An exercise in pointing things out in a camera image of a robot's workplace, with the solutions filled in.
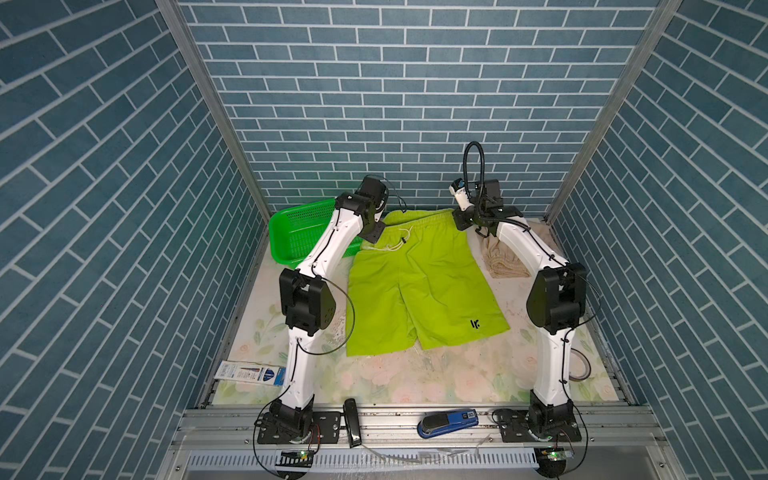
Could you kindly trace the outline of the beige drawstring shorts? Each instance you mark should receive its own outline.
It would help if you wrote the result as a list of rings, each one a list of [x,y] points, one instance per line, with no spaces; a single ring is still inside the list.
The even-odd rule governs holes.
[[[544,268],[565,264],[565,259],[522,221],[498,224],[479,245],[485,268],[493,278],[535,277]]]

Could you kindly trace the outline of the lime green shorts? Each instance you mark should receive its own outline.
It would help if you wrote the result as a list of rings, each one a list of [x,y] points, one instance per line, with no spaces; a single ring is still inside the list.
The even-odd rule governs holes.
[[[459,346],[509,324],[449,210],[393,211],[348,274],[350,357]]]

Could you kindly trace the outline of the green plastic basket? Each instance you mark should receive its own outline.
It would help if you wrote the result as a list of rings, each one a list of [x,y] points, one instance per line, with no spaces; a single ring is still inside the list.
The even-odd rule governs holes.
[[[344,195],[275,214],[269,221],[275,262],[310,278],[330,277],[369,223],[365,208],[349,200]]]

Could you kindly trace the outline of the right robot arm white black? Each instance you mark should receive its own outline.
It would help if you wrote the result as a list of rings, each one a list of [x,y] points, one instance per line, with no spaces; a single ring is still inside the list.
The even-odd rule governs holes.
[[[520,212],[505,206],[497,181],[471,185],[456,179],[449,187],[458,206],[461,231],[475,227],[508,246],[533,278],[526,312],[538,329],[538,367],[526,423],[531,434],[548,440],[576,427],[570,395],[570,336],[586,310],[587,270],[549,248]]]

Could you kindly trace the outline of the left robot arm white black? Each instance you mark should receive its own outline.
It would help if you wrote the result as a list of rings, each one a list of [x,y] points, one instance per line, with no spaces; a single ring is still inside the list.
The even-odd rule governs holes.
[[[310,375],[313,359],[321,355],[311,347],[336,312],[331,274],[353,240],[378,241],[385,227],[380,218],[387,199],[385,183],[364,177],[354,192],[334,200],[328,225],[307,257],[279,276],[281,312],[288,327],[288,362],[281,394],[271,402],[269,412],[278,425],[301,439],[311,430],[314,390]]]

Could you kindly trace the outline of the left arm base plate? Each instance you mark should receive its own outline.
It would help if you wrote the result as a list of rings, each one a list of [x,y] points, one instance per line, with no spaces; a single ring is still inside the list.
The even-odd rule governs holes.
[[[337,444],[342,414],[338,411],[315,411],[311,417],[284,419],[271,412],[264,413],[258,421],[256,442],[260,445],[289,443]]]

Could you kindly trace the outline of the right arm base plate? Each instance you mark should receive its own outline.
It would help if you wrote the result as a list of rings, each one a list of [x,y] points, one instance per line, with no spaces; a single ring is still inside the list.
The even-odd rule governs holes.
[[[491,420],[499,428],[504,443],[520,442],[580,442],[582,434],[575,420],[546,427],[541,433],[533,431],[528,424],[528,412],[507,408],[496,409],[491,413]]]

